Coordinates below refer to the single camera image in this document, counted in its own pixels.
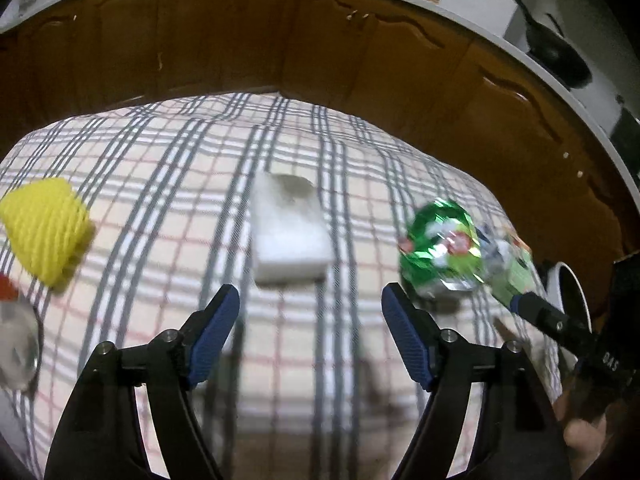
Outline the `person's right hand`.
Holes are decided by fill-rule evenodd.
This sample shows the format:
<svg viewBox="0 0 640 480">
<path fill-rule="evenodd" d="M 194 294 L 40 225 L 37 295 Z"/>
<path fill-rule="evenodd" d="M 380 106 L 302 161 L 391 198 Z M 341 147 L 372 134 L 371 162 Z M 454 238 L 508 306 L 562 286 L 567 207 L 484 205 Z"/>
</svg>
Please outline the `person's right hand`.
<svg viewBox="0 0 640 480">
<path fill-rule="evenodd" d="M 570 393 L 563 392 L 553 403 L 554 414 L 563 428 L 563 438 L 570 454 L 572 478 L 579 479 L 596 461 L 606 441 L 606 416 L 593 422 L 569 418 Z"/>
</svg>

